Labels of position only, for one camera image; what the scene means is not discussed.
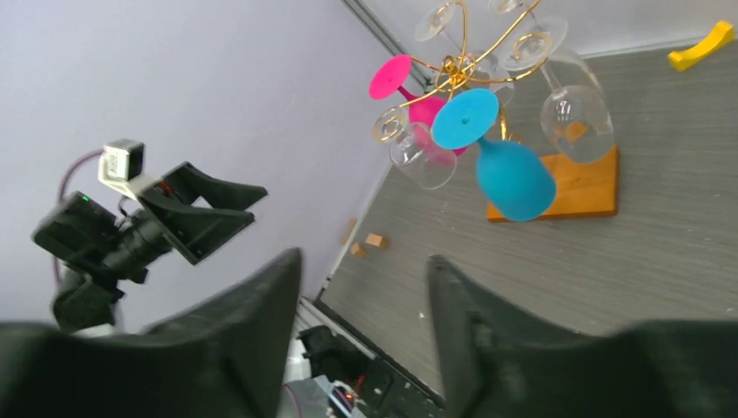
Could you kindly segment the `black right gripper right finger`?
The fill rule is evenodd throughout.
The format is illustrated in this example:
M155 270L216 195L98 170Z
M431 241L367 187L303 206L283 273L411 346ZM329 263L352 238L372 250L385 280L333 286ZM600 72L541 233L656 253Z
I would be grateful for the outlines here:
M647 320L579 334L514 305L450 260L427 261L450 417L734 417L737 324Z

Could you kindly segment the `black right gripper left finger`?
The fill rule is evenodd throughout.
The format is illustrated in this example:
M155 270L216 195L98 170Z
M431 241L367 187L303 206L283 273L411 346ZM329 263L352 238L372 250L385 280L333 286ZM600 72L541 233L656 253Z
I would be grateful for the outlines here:
M83 337L1 326L4 417L273 417L299 300L302 252L144 334Z

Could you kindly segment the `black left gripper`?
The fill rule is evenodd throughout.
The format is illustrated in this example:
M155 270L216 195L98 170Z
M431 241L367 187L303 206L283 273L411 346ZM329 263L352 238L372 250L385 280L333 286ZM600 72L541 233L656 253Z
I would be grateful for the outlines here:
M262 186L216 179L189 162L167 172L164 183L176 198L145 192L138 197L145 210L121 220L74 192L39 223L32 240L93 278L144 283L148 265L172 248L193 265L208 258L255 221L247 209L268 195ZM208 205L192 205L199 198Z

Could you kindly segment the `blue plastic wine glass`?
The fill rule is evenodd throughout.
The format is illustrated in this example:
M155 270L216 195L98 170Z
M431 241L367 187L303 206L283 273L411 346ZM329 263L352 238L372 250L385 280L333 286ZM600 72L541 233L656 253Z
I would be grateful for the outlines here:
M478 143L475 172L482 194L507 220L536 219L555 200L554 177L528 147L506 138L492 142L483 139L494 125L507 126L497 96L489 90L472 89L444 104L431 133L434 142L446 150Z

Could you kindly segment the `pink plastic wine glass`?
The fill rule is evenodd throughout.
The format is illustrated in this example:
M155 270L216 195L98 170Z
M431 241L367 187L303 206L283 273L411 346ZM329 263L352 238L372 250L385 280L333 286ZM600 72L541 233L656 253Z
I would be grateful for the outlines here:
M430 148L431 138L429 133L423 133L420 128L433 126L434 119L446 101L435 96L419 100L419 96L413 95L403 86L412 66L410 56L397 55L386 61L374 74L368 87L370 98L381 100L398 92L407 102L413 103L406 107L395 106L382 113L372 127L372 135L376 141L387 144L401 144L416 135L420 149L425 150Z

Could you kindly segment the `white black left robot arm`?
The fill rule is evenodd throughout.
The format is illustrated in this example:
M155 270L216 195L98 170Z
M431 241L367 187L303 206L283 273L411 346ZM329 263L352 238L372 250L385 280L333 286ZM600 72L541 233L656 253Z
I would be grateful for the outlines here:
M262 186L215 179L189 162L161 179L137 180L130 191L141 207L127 226L74 192L32 234L66 267L51 302L66 333L115 324L115 305L124 297L120 281L145 283L148 266L171 251L197 265L253 223L249 207L268 194Z

